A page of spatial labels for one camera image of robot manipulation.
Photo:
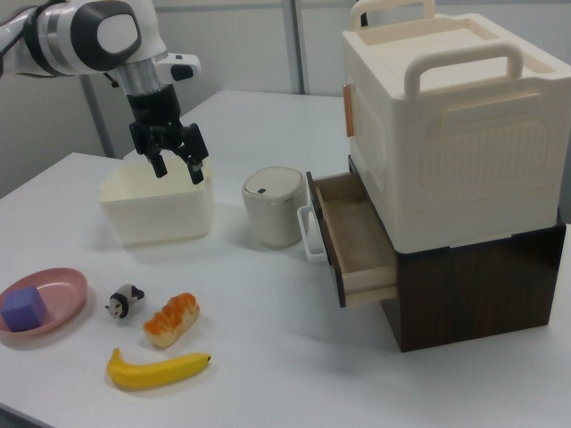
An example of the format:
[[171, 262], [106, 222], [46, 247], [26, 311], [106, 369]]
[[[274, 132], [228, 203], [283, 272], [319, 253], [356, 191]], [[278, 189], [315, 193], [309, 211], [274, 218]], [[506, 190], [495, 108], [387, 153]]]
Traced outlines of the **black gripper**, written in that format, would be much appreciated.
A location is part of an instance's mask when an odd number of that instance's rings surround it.
[[202, 183], [203, 161], [209, 156], [197, 124], [183, 126], [181, 109], [172, 84], [144, 95], [129, 95], [135, 121], [129, 125], [139, 154], [146, 156], [157, 178], [168, 174], [161, 152], [169, 150], [187, 165], [194, 185]]

